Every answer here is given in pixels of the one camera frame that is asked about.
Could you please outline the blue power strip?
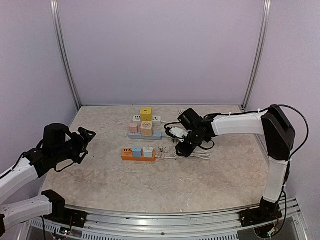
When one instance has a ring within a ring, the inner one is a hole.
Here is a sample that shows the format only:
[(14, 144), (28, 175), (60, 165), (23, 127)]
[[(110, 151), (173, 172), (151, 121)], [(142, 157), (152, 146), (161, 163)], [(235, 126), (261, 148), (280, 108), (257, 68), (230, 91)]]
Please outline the blue power strip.
[(168, 135), (166, 135), (162, 131), (153, 131), (152, 136), (142, 136), (141, 132), (139, 131), (138, 133), (132, 133), (128, 132), (128, 137), (130, 139), (139, 139), (139, 140), (149, 140), (149, 141), (160, 141), (164, 138), (169, 138), (173, 143), (179, 143), (180, 141), (178, 139), (172, 138)]

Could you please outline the white charger with cable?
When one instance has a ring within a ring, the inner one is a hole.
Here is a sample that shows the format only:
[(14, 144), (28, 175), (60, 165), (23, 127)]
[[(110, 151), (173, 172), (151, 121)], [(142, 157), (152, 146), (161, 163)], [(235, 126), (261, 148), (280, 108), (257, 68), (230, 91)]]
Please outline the white charger with cable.
[(167, 147), (160, 145), (156, 148), (153, 148), (151, 146), (145, 146), (142, 148), (143, 157), (147, 161), (155, 161), (157, 158), (164, 158), (165, 154), (168, 153)]

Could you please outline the white power strip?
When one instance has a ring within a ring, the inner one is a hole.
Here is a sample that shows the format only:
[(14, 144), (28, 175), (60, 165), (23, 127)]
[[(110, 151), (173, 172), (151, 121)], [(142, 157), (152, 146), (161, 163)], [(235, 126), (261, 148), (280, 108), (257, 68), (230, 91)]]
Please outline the white power strip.
[[(136, 123), (139, 126), (141, 125), (140, 112), (138, 115), (134, 115), (131, 120), (132, 123)], [(168, 124), (168, 121), (164, 121), (160, 115), (153, 115), (152, 109), (152, 122), (154, 126), (160, 126), (161, 124)]]

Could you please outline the beige cube socket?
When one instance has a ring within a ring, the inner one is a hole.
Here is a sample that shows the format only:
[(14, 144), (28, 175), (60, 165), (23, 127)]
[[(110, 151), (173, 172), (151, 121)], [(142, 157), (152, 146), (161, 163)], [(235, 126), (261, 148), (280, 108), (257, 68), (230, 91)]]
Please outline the beige cube socket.
[(152, 121), (142, 121), (140, 125), (140, 133), (142, 137), (152, 137), (153, 136), (153, 122)]

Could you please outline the orange power strip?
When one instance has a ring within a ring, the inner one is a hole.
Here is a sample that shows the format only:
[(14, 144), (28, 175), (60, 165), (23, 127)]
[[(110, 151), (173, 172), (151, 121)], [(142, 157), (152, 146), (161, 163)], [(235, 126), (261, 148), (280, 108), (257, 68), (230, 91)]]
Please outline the orange power strip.
[[(212, 157), (208, 150), (199, 150), (192, 153), (189, 158), (210, 160)], [(174, 153), (173, 156), (165, 156), (164, 152), (159, 152), (159, 154), (157, 154), (156, 150), (153, 148), (151, 148), (151, 150), (144, 151), (141, 147), (133, 147), (123, 148), (121, 150), (121, 159), (123, 161), (133, 162), (155, 162), (156, 159), (177, 160), (186, 159), (186, 157), (179, 156), (176, 153)]]

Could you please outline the blue plug adapter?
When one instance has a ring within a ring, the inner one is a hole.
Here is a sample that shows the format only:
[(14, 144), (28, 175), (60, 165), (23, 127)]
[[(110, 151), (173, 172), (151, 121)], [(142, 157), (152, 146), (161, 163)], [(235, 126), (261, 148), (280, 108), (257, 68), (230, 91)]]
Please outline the blue plug adapter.
[(142, 148), (139, 146), (132, 148), (132, 156), (134, 158), (141, 158), (142, 157)]

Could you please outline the yellow cube socket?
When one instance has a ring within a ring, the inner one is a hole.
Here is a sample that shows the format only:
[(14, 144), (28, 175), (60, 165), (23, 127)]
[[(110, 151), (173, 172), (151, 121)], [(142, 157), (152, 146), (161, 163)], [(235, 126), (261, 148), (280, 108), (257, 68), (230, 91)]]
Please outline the yellow cube socket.
[(142, 107), (140, 109), (140, 121), (151, 122), (153, 120), (152, 107)]

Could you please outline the pink plug adapter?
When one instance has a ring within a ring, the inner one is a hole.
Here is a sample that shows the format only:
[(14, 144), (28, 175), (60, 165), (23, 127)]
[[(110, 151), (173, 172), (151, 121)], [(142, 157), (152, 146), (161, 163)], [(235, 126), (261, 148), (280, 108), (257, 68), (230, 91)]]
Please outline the pink plug adapter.
[(139, 132), (139, 125), (137, 123), (130, 123), (128, 127), (129, 132), (132, 134), (137, 134)]

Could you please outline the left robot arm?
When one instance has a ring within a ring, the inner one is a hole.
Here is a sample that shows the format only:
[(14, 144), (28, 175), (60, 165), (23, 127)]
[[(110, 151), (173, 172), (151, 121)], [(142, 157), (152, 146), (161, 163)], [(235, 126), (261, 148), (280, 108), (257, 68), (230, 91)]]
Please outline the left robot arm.
[(69, 227), (84, 227), (87, 214), (66, 207), (65, 199), (53, 190), (45, 190), (36, 197), (16, 203), (5, 201), (22, 187), (45, 176), (50, 170), (59, 173), (58, 164), (71, 160), (81, 164), (89, 153), (87, 147), (96, 133), (79, 127), (71, 132), (62, 123), (44, 128), (39, 144), (23, 152), (17, 162), (0, 176), (0, 233), (33, 218), (42, 217)]

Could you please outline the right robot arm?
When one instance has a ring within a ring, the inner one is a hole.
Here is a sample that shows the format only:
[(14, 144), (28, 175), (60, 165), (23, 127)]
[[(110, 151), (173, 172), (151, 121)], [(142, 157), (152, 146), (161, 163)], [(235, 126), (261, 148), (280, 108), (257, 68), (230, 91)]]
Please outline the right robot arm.
[(176, 153), (189, 157), (203, 142), (211, 142), (214, 137), (234, 134), (261, 135), (265, 138), (269, 170), (267, 183), (256, 218), (266, 222), (279, 204), (290, 172), (290, 161), (296, 132), (280, 106), (272, 105), (267, 110), (241, 113), (212, 113), (199, 116), (192, 108), (178, 117), (183, 128), (171, 127), (167, 133), (179, 140)]

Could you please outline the front aluminium rail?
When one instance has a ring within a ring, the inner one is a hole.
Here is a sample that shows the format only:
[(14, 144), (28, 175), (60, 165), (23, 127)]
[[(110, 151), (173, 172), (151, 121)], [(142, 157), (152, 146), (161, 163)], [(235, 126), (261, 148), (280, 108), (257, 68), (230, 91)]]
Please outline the front aluminium rail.
[(257, 240), (258, 231), (270, 222), (242, 226), (240, 212), (231, 208), (204, 212), (133, 213), (79, 207), (87, 213), (83, 227), (72, 227), (40, 218), (23, 224), (20, 240)]

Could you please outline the left aluminium frame post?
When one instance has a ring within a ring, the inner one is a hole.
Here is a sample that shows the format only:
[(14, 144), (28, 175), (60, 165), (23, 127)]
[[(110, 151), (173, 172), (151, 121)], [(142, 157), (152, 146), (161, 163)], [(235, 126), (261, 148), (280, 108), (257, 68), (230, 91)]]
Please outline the left aluminium frame post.
[(73, 78), (70, 61), (68, 58), (67, 48), (64, 41), (62, 22), (61, 22), (60, 11), (59, 11), (59, 1), (50, 0), (49, 4), (51, 9), (53, 26), (54, 26), (56, 39), (57, 39), (59, 54), (60, 54), (64, 72), (66, 75), (67, 84), (69, 86), (74, 105), (77, 111), (79, 111), (82, 107), (82, 104), (81, 104), (79, 93)]

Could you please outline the aluminium frame post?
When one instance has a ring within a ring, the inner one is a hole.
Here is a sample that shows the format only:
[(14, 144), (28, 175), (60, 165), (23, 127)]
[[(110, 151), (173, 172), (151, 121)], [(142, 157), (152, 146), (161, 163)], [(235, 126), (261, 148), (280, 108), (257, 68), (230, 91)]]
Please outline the aluminium frame post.
[(77, 111), (79, 111), (82, 107), (82, 104), (81, 104), (79, 93), (73, 78), (70, 61), (68, 58), (67, 48), (64, 41), (62, 22), (61, 22), (60, 11), (59, 11), (59, 1), (50, 0), (49, 4), (51, 9), (53, 26), (54, 26), (56, 39), (57, 39), (59, 54), (60, 54), (64, 72), (66, 75), (67, 84), (69, 86), (74, 105)]
[(260, 67), (260, 62), (262, 59), (263, 55), (263, 50), (264, 50), (264, 45), (265, 45), (265, 40), (267, 37), (267, 32), (268, 32), (268, 25), (269, 25), (269, 19), (270, 19), (270, 13), (271, 13), (271, 5), (272, 5), (272, 0), (265, 0), (263, 5), (263, 12), (262, 12), (262, 19), (261, 19), (261, 24), (260, 24), (260, 30), (259, 30), (259, 35), (258, 35), (258, 41), (257, 41), (257, 46), (255, 50), (255, 55), (253, 59), (253, 65), (250, 71), (249, 75), (249, 81), (248, 85), (244, 94), (244, 99), (241, 104), (241, 107), (243, 110), (246, 110), (248, 108), (254, 86), (256, 83), (257, 75), (259, 72), (259, 67)]

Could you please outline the right aluminium frame post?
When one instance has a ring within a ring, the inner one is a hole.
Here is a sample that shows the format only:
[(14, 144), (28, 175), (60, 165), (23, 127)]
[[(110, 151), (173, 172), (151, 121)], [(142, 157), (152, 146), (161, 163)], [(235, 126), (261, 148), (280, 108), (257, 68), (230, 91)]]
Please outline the right aluminium frame post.
[(270, 19), (270, 13), (271, 13), (271, 5), (272, 5), (272, 0), (265, 0), (263, 5), (263, 12), (262, 12), (262, 19), (261, 19), (261, 24), (260, 24), (260, 30), (259, 30), (259, 35), (258, 35), (258, 41), (257, 41), (257, 46), (255, 50), (255, 55), (253, 59), (253, 65), (250, 71), (249, 75), (249, 81), (248, 85), (244, 94), (244, 99), (241, 104), (241, 107), (243, 110), (246, 110), (248, 108), (254, 86), (256, 83), (257, 75), (259, 72), (259, 67), (260, 67), (260, 62), (262, 59), (263, 55), (263, 50), (264, 50), (264, 45), (265, 45), (265, 40), (267, 37), (267, 32), (268, 32), (268, 25), (269, 25), (269, 19)]

